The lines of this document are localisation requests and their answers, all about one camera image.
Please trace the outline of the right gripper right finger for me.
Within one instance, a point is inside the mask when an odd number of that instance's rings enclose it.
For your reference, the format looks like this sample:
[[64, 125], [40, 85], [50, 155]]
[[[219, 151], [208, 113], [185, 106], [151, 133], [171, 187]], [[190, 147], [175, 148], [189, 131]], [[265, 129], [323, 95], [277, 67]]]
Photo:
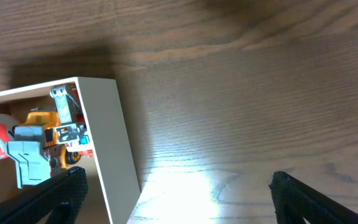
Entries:
[[283, 171], [269, 185], [278, 224], [358, 223], [358, 214]]

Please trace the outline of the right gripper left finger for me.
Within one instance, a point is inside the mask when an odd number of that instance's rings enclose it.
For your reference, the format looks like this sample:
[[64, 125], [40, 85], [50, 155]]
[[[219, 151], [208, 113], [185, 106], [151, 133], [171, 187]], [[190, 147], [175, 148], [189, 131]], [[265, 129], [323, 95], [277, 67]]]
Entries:
[[85, 169], [74, 166], [0, 203], [0, 224], [74, 224], [88, 193]]

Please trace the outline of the yellow grey toy truck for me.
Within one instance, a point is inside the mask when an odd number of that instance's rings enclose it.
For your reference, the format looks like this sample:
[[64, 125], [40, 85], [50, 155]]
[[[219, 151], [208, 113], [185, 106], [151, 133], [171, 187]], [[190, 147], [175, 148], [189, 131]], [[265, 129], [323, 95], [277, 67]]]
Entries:
[[54, 128], [60, 126], [55, 108], [34, 108], [15, 128], [7, 154], [15, 162], [17, 187], [38, 185], [76, 164], [81, 155], [58, 143]]

